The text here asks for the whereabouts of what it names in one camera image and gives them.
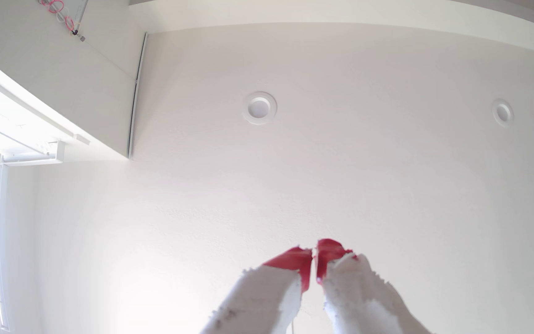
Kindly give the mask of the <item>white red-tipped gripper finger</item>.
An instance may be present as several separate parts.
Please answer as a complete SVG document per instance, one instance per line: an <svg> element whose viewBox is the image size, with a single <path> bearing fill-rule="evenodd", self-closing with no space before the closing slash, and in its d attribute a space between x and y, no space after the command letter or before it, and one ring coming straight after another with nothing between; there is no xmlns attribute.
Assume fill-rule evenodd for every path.
<svg viewBox="0 0 534 334"><path fill-rule="evenodd" d="M293 247L243 272L201 333L287 333L309 289L311 248Z"/></svg>
<svg viewBox="0 0 534 334"><path fill-rule="evenodd" d="M365 255L333 239L321 239L316 265L334 333L430 333Z"/></svg>

